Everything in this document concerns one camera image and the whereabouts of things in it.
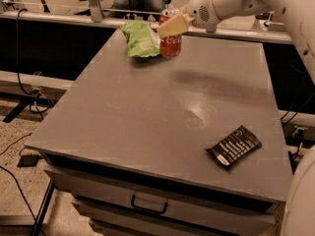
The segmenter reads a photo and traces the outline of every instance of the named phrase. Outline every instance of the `green plastic bag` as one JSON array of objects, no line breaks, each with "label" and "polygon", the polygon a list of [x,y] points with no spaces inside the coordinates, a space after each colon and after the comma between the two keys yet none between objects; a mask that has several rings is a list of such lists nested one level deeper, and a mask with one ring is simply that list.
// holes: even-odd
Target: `green plastic bag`
[{"label": "green plastic bag", "polygon": [[144,21],[130,21],[120,27],[127,38],[129,57],[159,55],[159,37]]}]

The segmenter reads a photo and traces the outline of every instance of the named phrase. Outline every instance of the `table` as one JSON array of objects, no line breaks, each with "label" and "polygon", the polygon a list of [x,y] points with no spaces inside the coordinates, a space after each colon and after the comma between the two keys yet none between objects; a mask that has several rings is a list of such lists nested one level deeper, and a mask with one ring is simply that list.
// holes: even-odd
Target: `table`
[{"label": "table", "polygon": [[[258,235],[292,173],[260,43],[183,36],[127,57],[118,29],[26,142],[95,230]],[[210,148],[240,125],[262,142],[230,171]]]}]

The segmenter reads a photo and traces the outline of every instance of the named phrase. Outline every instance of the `drawer handle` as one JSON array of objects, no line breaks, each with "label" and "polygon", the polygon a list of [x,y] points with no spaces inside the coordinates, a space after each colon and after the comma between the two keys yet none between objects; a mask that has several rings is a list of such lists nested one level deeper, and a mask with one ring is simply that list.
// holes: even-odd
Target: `drawer handle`
[{"label": "drawer handle", "polygon": [[142,210],[142,211],[146,211],[146,212],[150,212],[150,213],[154,213],[154,214],[158,214],[158,215],[162,215],[166,212],[167,210],[167,202],[164,203],[164,207],[162,210],[154,210],[154,209],[150,209],[150,208],[144,208],[144,207],[141,207],[141,206],[137,206],[135,204],[135,200],[136,200],[136,195],[133,195],[132,196],[132,199],[131,199],[131,207],[134,208],[134,209],[138,209],[138,210]]}]

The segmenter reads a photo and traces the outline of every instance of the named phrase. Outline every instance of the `black packet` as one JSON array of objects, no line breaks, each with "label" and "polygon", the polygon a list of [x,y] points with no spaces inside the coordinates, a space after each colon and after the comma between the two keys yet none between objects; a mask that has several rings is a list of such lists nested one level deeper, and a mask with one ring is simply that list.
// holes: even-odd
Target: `black packet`
[{"label": "black packet", "polygon": [[210,154],[220,166],[228,170],[249,152],[260,148],[261,145],[262,144],[253,133],[244,126],[240,126],[213,147],[206,148],[206,152]]}]

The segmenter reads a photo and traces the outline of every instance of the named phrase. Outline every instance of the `red can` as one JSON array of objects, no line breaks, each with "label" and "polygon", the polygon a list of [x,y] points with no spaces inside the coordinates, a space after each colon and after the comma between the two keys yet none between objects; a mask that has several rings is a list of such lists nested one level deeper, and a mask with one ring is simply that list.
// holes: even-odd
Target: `red can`
[{"label": "red can", "polygon": [[[175,9],[165,9],[161,12],[159,17],[159,24],[174,17],[179,11]],[[181,34],[171,35],[166,38],[162,38],[159,43],[159,52],[166,58],[171,58],[179,55],[181,51]]]}]

